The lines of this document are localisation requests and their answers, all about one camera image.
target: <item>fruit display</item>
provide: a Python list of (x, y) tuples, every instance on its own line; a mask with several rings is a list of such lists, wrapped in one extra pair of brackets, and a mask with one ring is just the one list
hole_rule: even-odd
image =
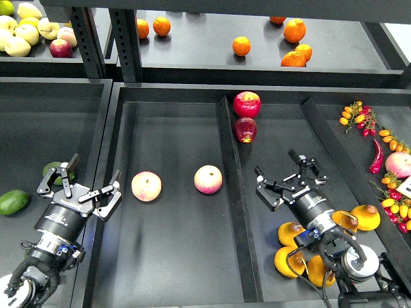
[[(44, 177), (47, 173), (47, 171), (50, 169), (50, 167), (54, 167), (54, 168), (58, 168), (60, 167), (62, 163), (61, 162), (49, 162), (47, 165), (45, 165), (43, 167), (43, 170), (41, 172), (42, 177)], [(74, 171), (69, 173), (69, 178), (70, 178), (70, 182), (72, 182), (76, 177), (76, 173)], [(59, 176), (58, 178), (55, 179), (54, 185), (63, 185), (63, 180), (62, 177)]]
[[(294, 247), (289, 247), (289, 246), (284, 246), (278, 249), (278, 251), (274, 255), (274, 266), (279, 271), (281, 274), (288, 278), (297, 278), (298, 276), (290, 269), (290, 267), (287, 265), (286, 258), (287, 255), (294, 251)], [(298, 273), (299, 275), (302, 275), (306, 269), (306, 264), (305, 264), (305, 256), (301, 252), (297, 252), (296, 254), (292, 255), (289, 259), (288, 262), (290, 263), (290, 266), (292, 269)]]
[(165, 37), (171, 30), (171, 22), (165, 17), (158, 17), (153, 22), (153, 30), (160, 37)]
[(247, 37), (236, 37), (232, 42), (232, 50), (237, 56), (246, 56), (251, 50), (251, 43)]
[(151, 171), (136, 174), (131, 181), (133, 195), (143, 202), (153, 201), (160, 195), (161, 179)]
[(358, 218), (349, 212), (338, 210), (333, 213), (331, 218), (336, 224), (343, 228), (349, 229), (353, 232), (357, 232), (358, 230)]
[(381, 222), (380, 213), (374, 205), (359, 205), (351, 211), (351, 214), (358, 218), (359, 230), (374, 230)]
[(203, 194), (216, 193), (222, 184), (223, 176), (216, 166), (202, 166), (194, 175), (194, 185)]
[(254, 118), (261, 108), (261, 99), (254, 92), (244, 91), (236, 95), (233, 107), (237, 116)]
[[(320, 255), (315, 255), (307, 262), (307, 276), (308, 279), (316, 287), (322, 287), (324, 276), (327, 273), (327, 266), (321, 259)], [(326, 287), (331, 287), (335, 283), (335, 276), (333, 273), (329, 273), (326, 279)]]
[(254, 141), (257, 135), (257, 124), (250, 117), (239, 118), (232, 127), (234, 136), (242, 143)]
[(294, 241), (294, 237), (303, 233), (304, 229), (299, 223), (289, 222), (283, 223), (278, 228), (278, 240), (284, 246), (297, 248), (297, 244)]
[[(9, 1), (0, 1), (0, 11), (2, 3), (7, 2)], [(20, 18), (19, 22), (12, 17), (15, 15)], [(0, 16), (0, 51), (6, 52), (9, 56), (28, 56), (33, 46), (44, 44), (44, 40), (55, 39), (67, 41), (71, 50), (68, 50), (65, 42), (51, 42), (49, 48), (51, 56), (72, 58), (73, 48), (77, 46), (73, 29), (68, 26), (60, 28), (59, 23), (50, 22), (35, 5), (19, 3), (16, 12), (13, 7), (13, 12)]]
[(25, 207), (29, 201), (28, 193), (18, 189), (9, 191), (0, 197), (0, 214), (12, 215)]

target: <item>red chili pepper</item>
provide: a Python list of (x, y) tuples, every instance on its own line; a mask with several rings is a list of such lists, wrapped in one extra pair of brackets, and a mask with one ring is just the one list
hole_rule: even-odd
[(375, 174), (380, 172), (381, 166), (384, 162), (384, 151), (381, 144), (377, 141), (377, 139), (373, 140), (375, 145), (375, 157), (371, 163), (369, 170), (371, 173)]
[(360, 130), (361, 128), (364, 128), (364, 126), (365, 126), (365, 122), (359, 122), (358, 124), (357, 124), (357, 128)]
[(403, 198), (403, 195), (400, 192), (397, 192), (395, 189), (389, 189), (390, 198), (396, 201), (399, 201)]

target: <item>orange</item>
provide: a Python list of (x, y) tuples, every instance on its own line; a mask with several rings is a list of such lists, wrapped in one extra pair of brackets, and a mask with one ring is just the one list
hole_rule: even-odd
[(306, 65), (306, 57), (299, 51), (290, 51), (281, 60), (281, 66), (304, 67)]
[(297, 43), (305, 36), (306, 25), (301, 19), (293, 19), (284, 27), (283, 35), (287, 42)]
[(171, 23), (165, 17), (158, 17), (153, 22), (153, 29), (156, 34), (165, 37), (171, 30)]
[(232, 42), (232, 50), (238, 56), (245, 56), (251, 50), (251, 43), (247, 37), (236, 37)]
[(137, 30), (139, 32), (139, 39), (143, 40), (148, 36), (148, 32), (150, 32), (148, 23), (144, 19), (138, 19), (136, 20), (136, 23), (137, 23)]
[(310, 45), (301, 44), (295, 48), (295, 51), (299, 51), (306, 57), (306, 62), (310, 61), (311, 55), (313, 54), (313, 49)]
[(287, 17), (275, 17), (271, 16), (270, 20), (273, 24), (282, 24)]

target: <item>yellow cherry tomato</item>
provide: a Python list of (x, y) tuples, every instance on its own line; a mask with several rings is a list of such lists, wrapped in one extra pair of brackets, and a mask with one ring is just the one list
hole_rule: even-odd
[(343, 124), (343, 125), (347, 125), (347, 124), (348, 124), (348, 120), (347, 120), (346, 118), (344, 118), (344, 117), (341, 117), (341, 118), (340, 118), (340, 123)]
[(386, 142), (386, 143), (389, 143), (389, 142), (391, 142), (393, 139), (394, 139), (393, 136), (386, 136), (386, 137), (383, 138), (383, 141)]
[(355, 118), (355, 123), (361, 123), (362, 121), (364, 121), (365, 119), (365, 115), (360, 114), (358, 117)]
[(395, 203), (395, 200), (394, 200), (394, 199), (392, 199), (392, 198), (387, 198), (387, 199), (385, 199), (384, 201), (381, 202), (381, 205), (382, 205), (383, 207), (391, 207), (391, 206), (394, 205), (394, 203)]
[(398, 144), (398, 142), (396, 140), (391, 141), (390, 142), (390, 150), (395, 151), (395, 149), (397, 148), (397, 144)]
[(397, 214), (399, 211), (399, 206), (398, 204), (394, 204), (393, 206), (390, 207), (391, 213)]
[(389, 183), (391, 183), (391, 179), (390, 179), (390, 178), (383, 178), (383, 179), (381, 180), (381, 183), (382, 183), (382, 184), (389, 184)]
[(398, 187), (398, 185), (396, 182), (392, 182), (392, 183), (387, 184), (387, 187), (390, 189), (395, 189)]
[(386, 136), (391, 135), (391, 132), (390, 132), (389, 130), (380, 130), (380, 131), (378, 132), (378, 135), (380, 135), (380, 136), (382, 136), (382, 137), (386, 137)]
[(402, 205), (399, 207), (399, 215), (402, 218), (405, 218), (408, 215), (408, 207), (406, 205)]
[(350, 119), (351, 118), (351, 114), (349, 112), (343, 111), (342, 112), (342, 116), (345, 117), (346, 119)]

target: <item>apple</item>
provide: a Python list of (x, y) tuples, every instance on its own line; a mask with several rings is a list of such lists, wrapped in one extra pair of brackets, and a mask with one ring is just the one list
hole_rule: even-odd
[(261, 108), (259, 96), (250, 91), (244, 91), (234, 98), (234, 112), (239, 117), (256, 117)]
[(0, 51), (6, 51), (4, 45), (10, 37), (13, 37), (13, 35), (9, 31), (0, 29)]
[(387, 157), (385, 169), (391, 171), (397, 178), (406, 178), (411, 175), (411, 155), (405, 152), (394, 152)]
[(27, 2), (19, 4), (19, 6), (17, 7), (17, 15), (21, 19), (26, 17), (36, 17), (37, 19), (41, 19), (43, 17), (40, 10), (36, 8), (36, 6)]
[(40, 35), (37, 28), (31, 24), (22, 24), (15, 29), (15, 36), (25, 39), (27, 43), (34, 46), (39, 42)]
[(252, 142), (257, 135), (257, 123), (250, 117), (239, 118), (232, 129), (237, 140), (242, 143)]
[(66, 40), (70, 44), (71, 48), (77, 46), (76, 36), (74, 35), (74, 30), (69, 27), (63, 27), (57, 32), (57, 38)]
[(18, 26), (17, 21), (10, 16), (0, 16), (0, 29), (5, 29), (14, 35), (15, 28)]
[(57, 22), (49, 22), (49, 19), (43, 18), (37, 24), (37, 29), (42, 37), (48, 40), (57, 39), (57, 33), (60, 30), (60, 25)]
[(10, 37), (7, 39), (4, 49), (9, 56), (26, 56), (31, 46), (21, 37)]
[(204, 194), (214, 194), (223, 184), (220, 170), (212, 165), (202, 166), (194, 175), (195, 187)]
[(151, 171), (142, 171), (133, 177), (131, 190), (138, 200), (152, 201), (161, 192), (161, 179)]
[(53, 58), (72, 58), (73, 50), (66, 40), (55, 39), (50, 44), (50, 53)]

